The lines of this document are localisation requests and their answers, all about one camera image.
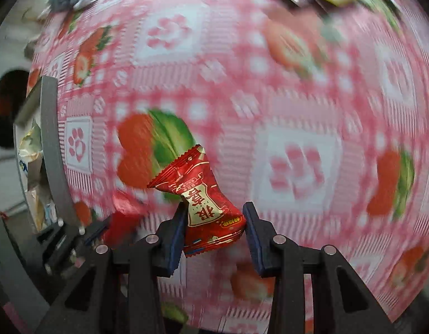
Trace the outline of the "long red snack stick packet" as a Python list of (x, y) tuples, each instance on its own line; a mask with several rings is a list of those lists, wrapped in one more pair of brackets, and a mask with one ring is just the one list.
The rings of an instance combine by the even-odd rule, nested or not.
[(110, 248), (118, 247), (136, 231), (143, 217), (148, 215), (147, 206), (119, 189), (113, 192), (114, 212), (103, 233), (103, 242)]

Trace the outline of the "yellow blue snack bag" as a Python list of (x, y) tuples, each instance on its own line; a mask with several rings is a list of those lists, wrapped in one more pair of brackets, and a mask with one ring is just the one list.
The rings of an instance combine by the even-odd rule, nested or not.
[(46, 226), (47, 185), (43, 156), (41, 127), (35, 118), (30, 118), (24, 126), (16, 126), (18, 133), (17, 159), (21, 172), (22, 188), (35, 229), (40, 232)]

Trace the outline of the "grey storage box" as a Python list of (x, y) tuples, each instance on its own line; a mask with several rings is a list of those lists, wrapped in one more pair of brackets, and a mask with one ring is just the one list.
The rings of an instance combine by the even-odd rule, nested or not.
[(43, 75), (27, 95), (14, 120), (14, 150), (18, 151), (21, 139), (35, 119), (41, 129), (41, 146), (47, 182), (57, 216), (69, 225), (80, 226), (64, 172), (58, 132), (57, 102), (58, 81)]

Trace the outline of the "strawberry checkered tablecloth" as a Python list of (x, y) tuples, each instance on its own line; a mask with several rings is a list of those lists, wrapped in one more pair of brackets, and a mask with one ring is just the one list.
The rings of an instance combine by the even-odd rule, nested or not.
[(97, 0), (52, 14), (28, 84), (58, 81), (82, 219), (178, 198), (147, 183), (195, 144), (220, 190), (300, 245), (335, 245), (396, 320), (429, 277), (429, 20), (395, 0), (320, 17), (281, 0)]

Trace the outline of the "white washing machine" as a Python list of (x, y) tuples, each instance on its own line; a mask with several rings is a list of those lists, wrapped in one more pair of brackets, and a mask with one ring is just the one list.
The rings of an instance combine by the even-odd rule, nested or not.
[(13, 123), (26, 97), (33, 47), (41, 23), (25, 15), (7, 17), (0, 26), (0, 212), (23, 204), (16, 166)]

